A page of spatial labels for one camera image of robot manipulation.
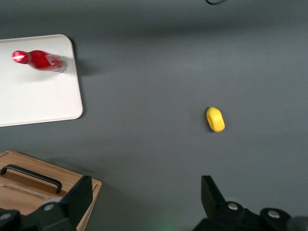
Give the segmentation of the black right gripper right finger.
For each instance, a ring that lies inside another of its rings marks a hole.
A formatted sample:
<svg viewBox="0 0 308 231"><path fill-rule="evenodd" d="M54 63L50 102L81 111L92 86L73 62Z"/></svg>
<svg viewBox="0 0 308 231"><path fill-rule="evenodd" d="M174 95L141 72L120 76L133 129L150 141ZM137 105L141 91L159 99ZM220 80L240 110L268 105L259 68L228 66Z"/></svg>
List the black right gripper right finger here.
<svg viewBox="0 0 308 231"><path fill-rule="evenodd" d="M258 231L259 216L239 203L226 201L211 176L201 178L201 201L206 218L195 231Z"/></svg>

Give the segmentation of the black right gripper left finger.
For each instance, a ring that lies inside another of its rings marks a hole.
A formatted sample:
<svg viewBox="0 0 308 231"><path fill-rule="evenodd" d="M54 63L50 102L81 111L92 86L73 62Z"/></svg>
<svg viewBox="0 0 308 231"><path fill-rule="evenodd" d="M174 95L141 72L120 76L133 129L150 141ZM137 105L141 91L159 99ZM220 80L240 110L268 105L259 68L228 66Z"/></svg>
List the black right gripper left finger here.
<svg viewBox="0 0 308 231"><path fill-rule="evenodd" d="M83 176L62 199L45 203L37 210L38 230L75 231L92 200L92 178Z"/></svg>

